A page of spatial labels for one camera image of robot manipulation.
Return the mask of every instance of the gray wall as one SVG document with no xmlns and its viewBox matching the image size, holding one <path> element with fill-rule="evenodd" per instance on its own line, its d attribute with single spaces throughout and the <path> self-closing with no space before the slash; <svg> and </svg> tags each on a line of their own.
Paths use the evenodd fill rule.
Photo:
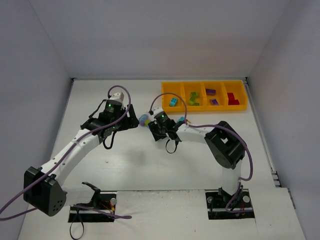
<svg viewBox="0 0 320 240">
<path fill-rule="evenodd" d="M 73 77 L 247 77 L 289 0 L 30 0 Z"/>
<path fill-rule="evenodd" d="M 320 236 L 320 1 L 292 0 L 249 78 L 279 178 L 308 240 Z"/>
<path fill-rule="evenodd" d="M 0 73 L 2 207 L 23 189 L 25 170 L 50 158 L 71 86 L 28 1 L 0 1 Z M 21 197 L 1 217 L 26 209 Z M 0 222 L 0 238 L 17 239 L 23 219 Z"/>
</svg>

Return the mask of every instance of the yellow tray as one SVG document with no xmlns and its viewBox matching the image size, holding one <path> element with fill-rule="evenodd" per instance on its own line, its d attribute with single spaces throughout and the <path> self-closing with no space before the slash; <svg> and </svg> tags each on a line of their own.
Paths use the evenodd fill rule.
<svg viewBox="0 0 320 240">
<path fill-rule="evenodd" d="M 214 89 L 215 95 L 207 95 L 206 89 Z M 170 81 L 162 82 L 162 93 L 174 93 L 185 101 L 188 112 L 212 112 L 212 111 L 243 111 L 247 109 L 248 97 L 245 86 L 241 80 L 228 81 Z M 199 97 L 195 99 L 199 106 L 188 103 L 191 92 L 197 92 Z M 228 94 L 233 93 L 239 105 L 228 105 Z M 162 108 L 166 113 L 184 112 L 185 107 L 180 99 L 176 106 L 169 106 L 174 95 L 162 95 Z M 219 105 L 212 105 L 210 99 L 216 99 Z"/>
</svg>

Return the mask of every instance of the white table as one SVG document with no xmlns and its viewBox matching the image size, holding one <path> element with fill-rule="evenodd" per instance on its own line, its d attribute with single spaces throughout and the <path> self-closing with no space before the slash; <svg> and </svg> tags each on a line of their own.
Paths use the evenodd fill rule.
<svg viewBox="0 0 320 240">
<path fill-rule="evenodd" d="M 161 93 L 160 80 L 76 80 L 52 155 L 73 138 L 116 84 L 129 90 L 137 117 Z M 177 120 L 182 115 L 169 116 Z M 132 215 L 130 220 L 114 223 L 85 223 L 82 239 L 304 240 L 287 189 L 275 187 L 250 103 L 246 111 L 190 113 L 187 118 L 195 125 L 227 121 L 246 141 L 254 171 L 252 180 L 242 183 L 249 189 L 255 219 L 208 220 L 204 190 L 222 184 L 222 168 L 208 146 L 182 142 L 176 153 L 168 154 L 166 141 L 155 142 L 150 131 L 139 126 L 117 133 L 111 150 L 102 145 L 94 149 L 67 178 L 69 187 L 85 181 L 105 191 L 118 191 L 117 214 Z M 247 156 L 241 174 L 249 175 Z M 69 207 L 54 217 L 29 213 L 19 240 L 69 240 L 68 216 Z M 80 225 L 74 227 L 80 232 Z"/>
</svg>

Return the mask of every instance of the purple block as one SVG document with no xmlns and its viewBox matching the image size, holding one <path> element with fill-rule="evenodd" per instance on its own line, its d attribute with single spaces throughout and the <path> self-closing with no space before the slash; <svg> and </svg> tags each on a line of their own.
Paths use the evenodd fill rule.
<svg viewBox="0 0 320 240">
<path fill-rule="evenodd" d="M 217 99 L 210 99 L 210 103 L 212 104 L 212 105 L 215 105 L 215 106 L 218 106 L 219 105 L 219 103 L 218 103 L 218 101 L 217 101 Z"/>
<path fill-rule="evenodd" d="M 214 89 L 209 89 L 209 88 L 206 88 L 205 89 L 205 93 L 207 94 L 207 95 L 216 95 L 216 90 L 214 90 Z"/>
</svg>

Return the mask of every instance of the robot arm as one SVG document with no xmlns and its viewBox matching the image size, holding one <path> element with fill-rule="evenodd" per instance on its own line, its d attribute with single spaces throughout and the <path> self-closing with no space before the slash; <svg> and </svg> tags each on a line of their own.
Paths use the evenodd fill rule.
<svg viewBox="0 0 320 240">
<path fill-rule="evenodd" d="M 64 206 L 81 203 L 94 207 L 95 203 L 99 201 L 99 188 L 88 182 L 83 182 L 83 185 L 78 188 L 66 188 L 64 183 L 75 166 L 113 132 L 136 128 L 139 125 L 131 104 L 127 106 L 129 108 L 128 115 L 122 118 L 121 121 L 110 127 L 101 129 L 103 126 L 113 123 L 125 113 L 126 108 L 123 106 L 123 99 L 124 95 L 122 92 L 112 95 L 106 100 L 105 108 L 100 112 L 98 118 L 94 118 L 93 114 L 91 114 L 89 119 L 81 125 L 81 129 L 77 135 L 63 150 L 40 168 L 30 167 L 24 173 L 24 188 L 26 188 L 48 173 L 73 146 L 73 150 L 69 155 L 46 179 L 24 193 L 23 198 L 26 202 L 50 217 L 56 215 Z"/>
<path fill-rule="evenodd" d="M 245 156 L 245 149 L 239 140 L 216 127 L 194 128 L 182 121 L 176 123 L 161 107 L 155 107 L 151 114 L 154 121 L 148 126 L 155 141 L 169 137 L 176 146 L 185 141 L 208 145 L 215 160 L 222 166 L 222 193 L 226 194 L 226 199 L 230 199 L 239 187 L 241 163 Z M 225 121 L 218 125 L 235 132 Z"/>
</svg>

